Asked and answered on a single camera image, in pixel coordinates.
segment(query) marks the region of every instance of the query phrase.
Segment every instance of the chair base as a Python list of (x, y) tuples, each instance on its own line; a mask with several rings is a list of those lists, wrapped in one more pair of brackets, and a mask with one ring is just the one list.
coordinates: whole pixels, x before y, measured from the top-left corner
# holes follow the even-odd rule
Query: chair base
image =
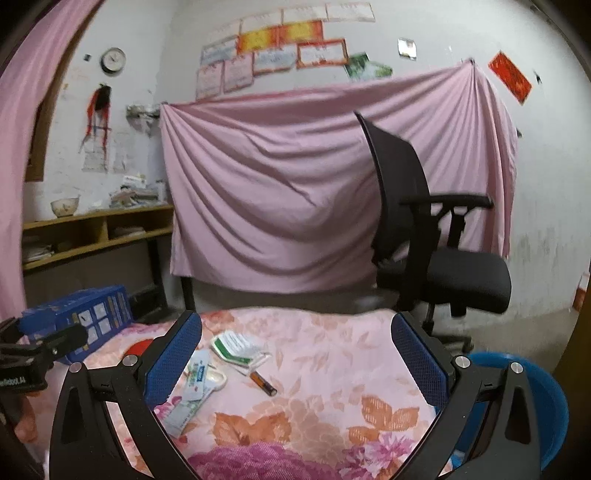
[(434, 313), (435, 305), (433, 303), (430, 303), (429, 308), (427, 310), (427, 315), (423, 320), (423, 330), (425, 330), (425, 332), (429, 336), (438, 339), (448, 350), (452, 350), (449, 347), (458, 343), (462, 344), (462, 353), (469, 354), (471, 351), (474, 350), (472, 337), (468, 335), (433, 335), (433, 326), (435, 325), (433, 322)]
[(445, 348), (451, 350), (452, 345), (461, 343), (462, 353), (466, 355), (474, 350), (474, 344), (472, 343), (472, 337), (468, 335), (431, 335), (433, 338), (439, 340)]

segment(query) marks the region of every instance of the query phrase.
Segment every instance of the pink fabric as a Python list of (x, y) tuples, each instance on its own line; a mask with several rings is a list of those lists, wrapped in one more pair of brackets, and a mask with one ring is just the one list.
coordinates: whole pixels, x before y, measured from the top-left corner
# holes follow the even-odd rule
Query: pink fabric
[(373, 281), (380, 200), (354, 110), (412, 142), (431, 192), (491, 195), (495, 210), (468, 216), (462, 247), (508, 254), (517, 133), (484, 73), (465, 62), (164, 106), (176, 206), (171, 272), (281, 293)]
[[(226, 329), (267, 346), (273, 357), (257, 370), (278, 394), (270, 398), (212, 354), (210, 363), (226, 373), (228, 383), (174, 443), (203, 480), (389, 480), (435, 417), (392, 343), (393, 315), (391, 310), (353, 316), (286, 309), (202, 315), (199, 348), (208, 348)], [(130, 346), (163, 335), (170, 326), (132, 325), (85, 364), (116, 365)], [(50, 387), (30, 399), (41, 458), (66, 371), (56, 364), (47, 374)], [(168, 401), (154, 409), (160, 420), (182, 401), (185, 382), (183, 375)], [(110, 404), (109, 411), (131, 465), (147, 473), (119, 408)]]
[(35, 115), (76, 30), (101, 0), (61, 0), (31, 31), (0, 77), (0, 322), (25, 309), (22, 185)]

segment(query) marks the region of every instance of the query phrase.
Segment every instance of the toothpaste tube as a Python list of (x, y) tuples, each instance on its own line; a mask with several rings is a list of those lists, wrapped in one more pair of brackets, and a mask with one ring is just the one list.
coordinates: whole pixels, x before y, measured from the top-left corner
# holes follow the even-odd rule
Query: toothpaste tube
[(195, 350), (189, 360), (189, 377), (183, 390), (183, 400), (196, 401), (203, 398), (209, 350)]
[(179, 438), (183, 430), (195, 416), (201, 405), (209, 398), (215, 390), (216, 384), (208, 381), (205, 383), (203, 398), (197, 401), (186, 401), (178, 403), (162, 421), (162, 426), (166, 433), (173, 438)]

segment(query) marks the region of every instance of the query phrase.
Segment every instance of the bowl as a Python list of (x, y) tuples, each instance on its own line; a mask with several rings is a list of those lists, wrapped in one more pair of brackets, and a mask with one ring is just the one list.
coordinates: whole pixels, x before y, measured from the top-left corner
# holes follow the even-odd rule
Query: bowl
[(78, 210), (80, 204), (80, 198), (75, 199), (60, 199), (51, 203), (51, 209), (56, 217), (71, 217)]

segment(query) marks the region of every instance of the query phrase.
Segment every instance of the wall clock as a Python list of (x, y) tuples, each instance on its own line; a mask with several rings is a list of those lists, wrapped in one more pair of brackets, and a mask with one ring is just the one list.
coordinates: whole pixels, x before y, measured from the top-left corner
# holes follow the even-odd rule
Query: wall clock
[(100, 68), (107, 75), (120, 73), (125, 67), (126, 57), (120, 48), (111, 48), (107, 50), (100, 58)]

